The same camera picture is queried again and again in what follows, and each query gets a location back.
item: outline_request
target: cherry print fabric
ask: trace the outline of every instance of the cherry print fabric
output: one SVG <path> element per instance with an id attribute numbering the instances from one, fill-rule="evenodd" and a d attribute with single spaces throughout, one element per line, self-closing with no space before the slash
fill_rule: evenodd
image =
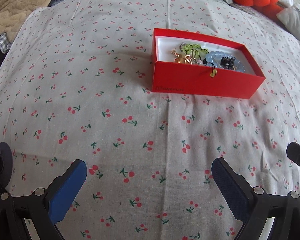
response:
<path id="1" fill-rule="evenodd" d="M 152 93 L 155 27 L 243 43 L 266 81 L 250 100 Z M 213 180 L 215 158 L 270 194 L 300 193 L 300 168 L 285 154 L 300 143 L 300 45 L 215 0 L 40 8 L 0 68 L 1 141 L 13 151 L 13 196 L 85 161 L 87 179 L 57 224 L 67 240 L 234 239 L 241 222 Z"/>

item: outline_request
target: black charm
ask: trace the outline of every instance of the black charm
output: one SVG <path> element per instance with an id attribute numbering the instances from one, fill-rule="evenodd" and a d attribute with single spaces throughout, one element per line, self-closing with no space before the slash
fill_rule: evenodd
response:
<path id="1" fill-rule="evenodd" d="M 230 69 L 230 70 L 236 70 L 236 66 L 234 65 L 235 57 L 229 58 L 229 57 L 222 57 L 220 61 L 220 65 L 223 68 Z"/>

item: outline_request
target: bedsheet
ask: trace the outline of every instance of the bedsheet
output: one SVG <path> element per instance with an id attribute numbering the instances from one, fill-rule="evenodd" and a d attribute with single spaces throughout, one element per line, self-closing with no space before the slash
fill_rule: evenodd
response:
<path id="1" fill-rule="evenodd" d="M 152 93 L 155 27 L 243 43 L 266 81 L 250 100 Z M 86 182 L 57 224 L 67 240 L 234 239 L 241 222 L 213 180 L 215 158 L 270 194 L 300 193 L 300 168 L 285 154 L 300 143 L 300 45 L 212 0 L 40 8 L 0 68 L 1 141 L 13 151 L 14 196 L 86 162 Z"/>

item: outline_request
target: open red box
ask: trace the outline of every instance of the open red box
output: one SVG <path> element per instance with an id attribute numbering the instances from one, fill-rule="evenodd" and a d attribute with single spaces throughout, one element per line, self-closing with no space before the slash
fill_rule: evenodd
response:
<path id="1" fill-rule="evenodd" d="M 213 51 L 235 51 L 245 66 L 245 73 L 212 67 L 174 63 L 171 50 L 182 42 L 215 46 Z M 237 42 L 205 34 L 154 29 L 152 47 L 152 92 L 197 94 L 249 99 L 265 80 L 261 69 L 248 49 Z"/>

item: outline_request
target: jewelry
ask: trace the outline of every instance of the jewelry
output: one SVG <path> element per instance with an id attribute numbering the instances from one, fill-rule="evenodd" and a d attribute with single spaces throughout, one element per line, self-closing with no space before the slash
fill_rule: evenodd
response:
<path id="1" fill-rule="evenodd" d="M 220 61 L 220 65 L 230 70 L 237 70 L 237 67 L 234 65 L 234 61 L 235 61 L 235 57 L 232 58 L 222 57 Z"/>
<path id="2" fill-rule="evenodd" d="M 177 53 L 175 49 L 173 49 L 171 53 L 177 57 L 174 60 L 175 63 L 183 63 L 183 64 L 192 65 L 192 58 L 190 55 L 183 56 L 182 54 Z"/>
<path id="3" fill-rule="evenodd" d="M 205 58 L 205 55 L 209 53 L 207 49 L 202 49 L 198 44 L 187 44 L 181 43 L 179 49 L 182 53 L 186 55 L 191 55 L 193 58 Z"/>

